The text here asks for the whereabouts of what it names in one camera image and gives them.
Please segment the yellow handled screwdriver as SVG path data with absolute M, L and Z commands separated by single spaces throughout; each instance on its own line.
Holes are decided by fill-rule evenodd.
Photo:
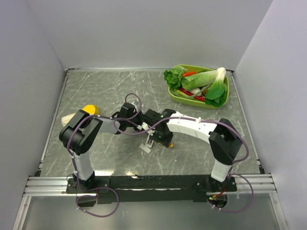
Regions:
M 170 144 L 168 145 L 169 148 L 172 148 L 173 146 L 174 146 L 174 145 L 173 145 L 172 143 L 170 143 Z

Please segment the white remote control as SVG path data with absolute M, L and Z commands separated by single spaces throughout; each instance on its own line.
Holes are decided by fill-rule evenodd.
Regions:
M 145 142 L 145 146 L 147 147 L 147 148 L 152 148 L 153 147 L 153 144 L 154 144 L 154 141 L 151 139 L 151 135 L 149 134 L 148 136 L 147 136 L 147 139 L 146 139 L 146 142 Z

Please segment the white battery cover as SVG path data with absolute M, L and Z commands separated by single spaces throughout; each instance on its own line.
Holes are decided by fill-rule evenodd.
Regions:
M 151 152 L 151 149 L 146 147 L 144 144 L 141 144 L 139 146 L 139 148 L 141 148 L 143 151 L 145 151 L 146 153 L 150 153 Z

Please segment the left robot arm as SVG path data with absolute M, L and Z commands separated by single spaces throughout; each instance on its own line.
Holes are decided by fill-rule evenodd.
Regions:
M 89 149 L 97 134 L 121 134 L 128 127 L 141 129 L 142 105 L 137 102 L 124 103 L 120 111 L 111 117 L 99 115 L 97 106 L 90 104 L 75 114 L 62 118 L 64 128 L 59 140 L 67 148 L 74 167 L 73 179 L 83 192 L 91 192 L 95 187 L 95 174 L 91 166 Z

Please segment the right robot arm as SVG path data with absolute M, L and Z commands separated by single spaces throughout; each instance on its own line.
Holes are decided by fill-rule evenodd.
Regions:
M 234 133 L 235 128 L 227 119 L 202 122 L 201 118 L 171 109 L 165 109 L 162 113 L 149 109 L 143 115 L 142 127 L 144 130 L 153 127 L 148 131 L 150 139 L 167 148 L 171 145 L 174 133 L 186 134 L 210 144 L 215 158 L 209 179 L 210 187 L 220 191 L 226 186 L 227 176 L 242 146 L 241 139 Z

